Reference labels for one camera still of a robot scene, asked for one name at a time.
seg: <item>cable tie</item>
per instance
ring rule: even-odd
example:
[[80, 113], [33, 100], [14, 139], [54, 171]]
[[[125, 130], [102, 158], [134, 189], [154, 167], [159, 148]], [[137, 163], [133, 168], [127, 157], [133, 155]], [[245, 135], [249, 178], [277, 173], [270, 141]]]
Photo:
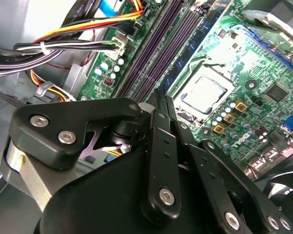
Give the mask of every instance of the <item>cable tie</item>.
[[40, 42], [40, 47], [41, 47], [41, 51], [45, 54], [45, 55], [49, 55], [51, 53], [51, 50], [48, 50], [44, 44], [44, 41]]
[[48, 91], [48, 89], [50, 89], [51, 87], [53, 87], [55, 84], [47, 81], [46, 83], [43, 83], [42, 85], [40, 85], [38, 87], [38, 89], [36, 90], [35, 96], [41, 98], [45, 95], [45, 93]]

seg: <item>black bracket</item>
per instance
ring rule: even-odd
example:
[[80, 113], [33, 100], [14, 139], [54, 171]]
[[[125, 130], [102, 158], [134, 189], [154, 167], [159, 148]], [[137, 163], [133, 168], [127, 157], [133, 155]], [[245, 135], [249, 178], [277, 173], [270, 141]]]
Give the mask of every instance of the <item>black bracket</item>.
[[[120, 119], [131, 121], [140, 115], [140, 107], [127, 98], [26, 105], [14, 113], [10, 137], [19, 150], [47, 166], [70, 169], [84, 149], [85, 133], [90, 123], [106, 128]], [[33, 116], [45, 117], [48, 125], [34, 126], [30, 121]], [[62, 131], [72, 132], [76, 141], [61, 143], [58, 135]]]

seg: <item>white connector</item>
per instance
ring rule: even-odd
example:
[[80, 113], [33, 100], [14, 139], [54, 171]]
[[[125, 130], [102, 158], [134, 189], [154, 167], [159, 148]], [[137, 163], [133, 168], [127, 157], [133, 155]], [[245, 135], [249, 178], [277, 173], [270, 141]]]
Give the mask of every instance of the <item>white connector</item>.
[[120, 32], [117, 33], [115, 37], [112, 38], [113, 41], [116, 41], [116, 51], [106, 53], [107, 56], [109, 56], [111, 59], [116, 61], [120, 56], [122, 56], [125, 53], [126, 45], [128, 42], [127, 36], [121, 34]]

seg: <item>chip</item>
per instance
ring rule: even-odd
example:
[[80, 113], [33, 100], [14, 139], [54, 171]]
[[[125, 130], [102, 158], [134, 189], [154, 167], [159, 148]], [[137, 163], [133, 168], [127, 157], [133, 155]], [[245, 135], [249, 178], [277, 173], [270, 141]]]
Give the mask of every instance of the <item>chip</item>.
[[269, 97], [269, 99], [277, 103], [282, 101], [288, 94], [289, 93], [277, 83], [270, 86], [265, 92], [265, 95]]
[[227, 123], [232, 123], [232, 122], [234, 122], [234, 120], [235, 120], [235, 117], [230, 114], [228, 114], [228, 115], [226, 115], [226, 117], [224, 117], [224, 121]]
[[246, 109], [247, 109], [247, 105], [246, 104], [244, 104], [243, 102], [238, 102], [237, 103], [237, 105], [236, 105], [236, 110], [238, 110], [239, 112], [245, 112], [246, 111]]
[[222, 134], [225, 131], [225, 128], [221, 125], [217, 125], [216, 127], [214, 127], [213, 131], [217, 134]]
[[285, 116], [285, 113], [282, 112], [282, 111], [280, 111], [280, 112], [277, 114], [277, 117], [278, 117], [278, 118], [282, 118], [282, 117], [284, 117], [284, 116]]
[[218, 36], [220, 36], [221, 38], [225, 38], [226, 35], [227, 35], [227, 32], [223, 29], [218, 34]]

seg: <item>wire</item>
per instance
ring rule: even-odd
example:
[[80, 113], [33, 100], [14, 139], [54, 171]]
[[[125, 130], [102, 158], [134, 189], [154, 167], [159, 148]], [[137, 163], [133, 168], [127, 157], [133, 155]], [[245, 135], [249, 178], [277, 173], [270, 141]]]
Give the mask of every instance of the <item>wire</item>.
[[114, 156], [116, 156], [116, 157], [121, 156], [121, 154], [118, 153], [118, 152], [116, 152], [116, 151], [106, 151], [106, 152], [109, 153], [110, 155], [114, 155]]

